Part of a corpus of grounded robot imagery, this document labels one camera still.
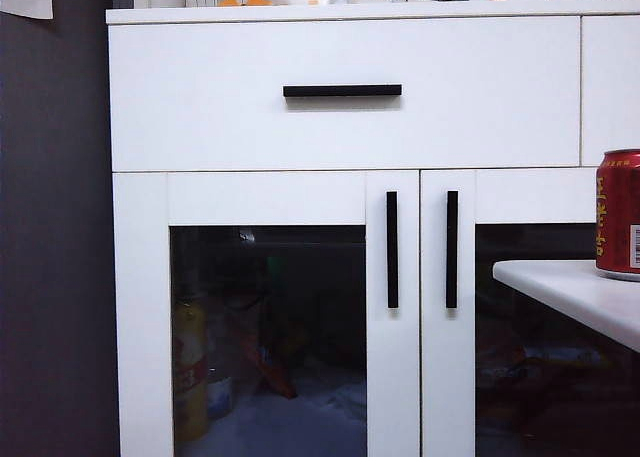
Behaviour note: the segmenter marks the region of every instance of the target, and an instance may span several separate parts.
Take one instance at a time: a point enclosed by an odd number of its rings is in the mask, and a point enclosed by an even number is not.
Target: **drawer handle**
[[[387,192],[387,307],[398,306],[398,193]]]
[[[458,307],[458,191],[447,192],[447,309]]]
[[[402,84],[285,85],[284,97],[385,97],[402,95]]]

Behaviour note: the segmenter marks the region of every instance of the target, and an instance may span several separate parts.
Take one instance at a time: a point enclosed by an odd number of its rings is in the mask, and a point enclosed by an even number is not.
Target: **can lid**
[[[609,154],[640,154],[640,149],[619,149],[619,150],[608,150],[604,153],[604,155]]]

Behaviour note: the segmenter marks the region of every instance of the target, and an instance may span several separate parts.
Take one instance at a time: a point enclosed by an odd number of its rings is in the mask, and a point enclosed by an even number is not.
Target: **white countertop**
[[[493,276],[640,352],[640,282],[603,277],[593,260],[497,262]]]
[[[640,14],[640,0],[535,0],[107,10],[109,25]]]

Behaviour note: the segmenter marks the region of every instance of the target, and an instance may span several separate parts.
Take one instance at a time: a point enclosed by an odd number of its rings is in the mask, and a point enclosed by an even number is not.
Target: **barcode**
[[[640,225],[631,226],[631,267],[640,269]]]

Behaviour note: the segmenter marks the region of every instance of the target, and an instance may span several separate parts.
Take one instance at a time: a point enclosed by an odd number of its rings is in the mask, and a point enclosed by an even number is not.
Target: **glass door panel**
[[[492,278],[493,264],[593,259],[594,224],[476,226],[476,455],[633,455],[638,354]]]
[[[365,226],[170,238],[175,455],[365,457]]]

